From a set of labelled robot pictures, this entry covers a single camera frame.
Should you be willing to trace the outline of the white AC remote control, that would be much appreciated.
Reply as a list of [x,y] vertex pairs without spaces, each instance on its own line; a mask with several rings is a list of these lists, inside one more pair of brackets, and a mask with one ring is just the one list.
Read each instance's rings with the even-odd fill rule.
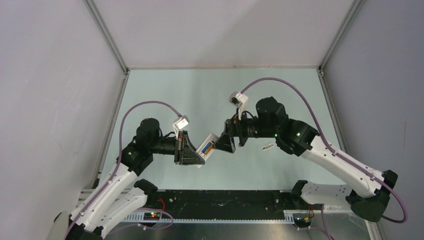
[[201,157],[202,160],[206,160],[212,155],[215,149],[215,142],[218,140],[218,136],[214,133],[210,133],[206,139],[196,149],[196,153]]

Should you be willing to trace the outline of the orange AAA battery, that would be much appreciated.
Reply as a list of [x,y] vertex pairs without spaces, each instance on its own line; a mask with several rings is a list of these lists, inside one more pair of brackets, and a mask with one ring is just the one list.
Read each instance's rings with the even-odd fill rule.
[[209,144],[209,145],[206,146],[206,148],[204,149],[204,152],[203,153],[205,155],[208,155],[209,152],[211,152],[213,149],[214,149],[214,145],[213,144]]

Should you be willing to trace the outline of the blue AAA battery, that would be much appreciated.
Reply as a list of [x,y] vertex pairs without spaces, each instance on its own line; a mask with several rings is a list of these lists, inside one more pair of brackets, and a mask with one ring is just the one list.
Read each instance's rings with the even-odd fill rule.
[[211,144],[213,144],[213,142],[211,142],[211,141],[209,141],[205,146],[204,146],[204,148],[201,150],[201,153],[202,154],[204,154],[204,150],[205,150],[205,148],[207,147],[207,145],[211,145]]

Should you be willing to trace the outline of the white battery cover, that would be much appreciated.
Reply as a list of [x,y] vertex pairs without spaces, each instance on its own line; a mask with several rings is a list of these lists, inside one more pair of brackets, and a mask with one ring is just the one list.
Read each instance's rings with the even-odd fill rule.
[[263,150],[263,151],[267,151],[267,150],[269,150],[269,149],[273,148],[274,146],[275,146],[275,144],[274,144],[274,143],[272,143],[272,142],[268,142],[268,143],[266,143],[266,144],[264,144],[264,145],[262,146],[262,150]]

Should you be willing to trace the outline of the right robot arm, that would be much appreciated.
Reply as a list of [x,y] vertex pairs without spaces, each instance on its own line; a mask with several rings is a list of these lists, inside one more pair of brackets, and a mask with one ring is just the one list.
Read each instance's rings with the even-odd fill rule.
[[309,160],[338,177],[342,184],[318,184],[308,180],[296,182],[290,192],[291,204],[297,209],[308,205],[328,205],[350,209],[370,222],[384,216],[397,182],[391,170],[379,171],[350,158],[325,140],[309,124],[289,118],[283,104],[273,97],[256,103],[257,116],[247,117],[238,110],[224,124],[224,131],[214,148],[228,153],[236,149],[235,138],[244,146],[250,138],[274,138],[285,153]]

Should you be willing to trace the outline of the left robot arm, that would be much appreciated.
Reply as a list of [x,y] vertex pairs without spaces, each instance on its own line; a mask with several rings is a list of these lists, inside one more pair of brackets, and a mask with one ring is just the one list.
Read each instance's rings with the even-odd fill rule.
[[173,123],[174,137],[161,135],[159,121],[146,118],[136,130],[107,178],[68,216],[64,240],[103,240],[124,218],[137,209],[153,208],[158,188],[146,179],[137,180],[153,162],[154,154],[173,155],[178,165],[201,166],[205,158],[193,146],[183,128],[188,118]]

